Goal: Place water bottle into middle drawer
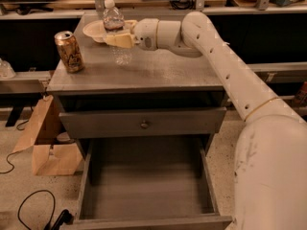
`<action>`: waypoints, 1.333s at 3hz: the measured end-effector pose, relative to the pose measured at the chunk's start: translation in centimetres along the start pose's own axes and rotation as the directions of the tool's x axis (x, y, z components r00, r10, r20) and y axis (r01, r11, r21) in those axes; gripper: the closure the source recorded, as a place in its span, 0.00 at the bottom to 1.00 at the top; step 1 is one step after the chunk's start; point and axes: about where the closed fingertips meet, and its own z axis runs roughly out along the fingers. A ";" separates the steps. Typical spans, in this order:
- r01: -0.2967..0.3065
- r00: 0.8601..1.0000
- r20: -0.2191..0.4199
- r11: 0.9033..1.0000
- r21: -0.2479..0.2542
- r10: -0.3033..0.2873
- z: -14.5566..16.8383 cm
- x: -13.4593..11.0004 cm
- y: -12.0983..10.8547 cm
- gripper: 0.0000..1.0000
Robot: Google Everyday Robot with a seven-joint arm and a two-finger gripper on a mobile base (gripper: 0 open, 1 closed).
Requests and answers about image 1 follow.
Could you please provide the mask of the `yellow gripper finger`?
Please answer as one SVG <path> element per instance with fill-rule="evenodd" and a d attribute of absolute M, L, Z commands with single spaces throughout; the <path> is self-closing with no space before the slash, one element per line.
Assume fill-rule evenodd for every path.
<path fill-rule="evenodd" d="M 125 30 L 132 30 L 135 27 L 136 24 L 137 24 L 137 20 L 126 20 L 125 25 L 124 25 L 124 29 Z"/>
<path fill-rule="evenodd" d="M 131 33 L 106 33 L 103 35 L 104 42 L 110 46 L 120 48 L 132 48 L 135 44 L 134 36 Z"/>

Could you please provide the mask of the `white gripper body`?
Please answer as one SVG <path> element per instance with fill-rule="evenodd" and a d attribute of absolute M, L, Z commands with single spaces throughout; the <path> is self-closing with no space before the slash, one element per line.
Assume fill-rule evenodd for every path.
<path fill-rule="evenodd" d="M 137 41 L 137 45 L 148 51 L 157 49 L 157 27 L 159 20 L 156 18 L 146 18 L 137 22 L 133 32 Z"/>

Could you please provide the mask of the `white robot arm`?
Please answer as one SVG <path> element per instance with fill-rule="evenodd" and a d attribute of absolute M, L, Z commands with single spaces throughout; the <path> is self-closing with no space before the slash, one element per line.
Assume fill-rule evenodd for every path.
<path fill-rule="evenodd" d="M 246 122 L 235 151 L 237 230 L 307 230 L 307 123 L 231 50 L 205 14 L 192 11 L 180 22 L 132 20 L 103 39 L 122 48 L 203 54 Z"/>

